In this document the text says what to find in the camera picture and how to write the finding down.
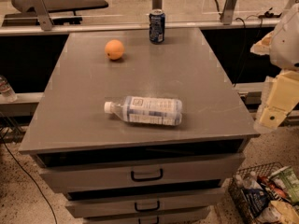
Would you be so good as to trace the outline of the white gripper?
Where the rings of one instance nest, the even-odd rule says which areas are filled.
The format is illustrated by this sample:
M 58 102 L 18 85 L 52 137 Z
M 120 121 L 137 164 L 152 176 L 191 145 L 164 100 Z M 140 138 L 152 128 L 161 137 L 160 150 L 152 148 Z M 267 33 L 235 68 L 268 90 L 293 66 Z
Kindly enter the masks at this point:
M 263 83 L 261 104 L 254 129 L 259 133 L 274 131 L 299 104 L 299 4 L 294 4 L 275 29 L 253 44 L 250 52 L 268 55 L 271 64 L 282 70 Z

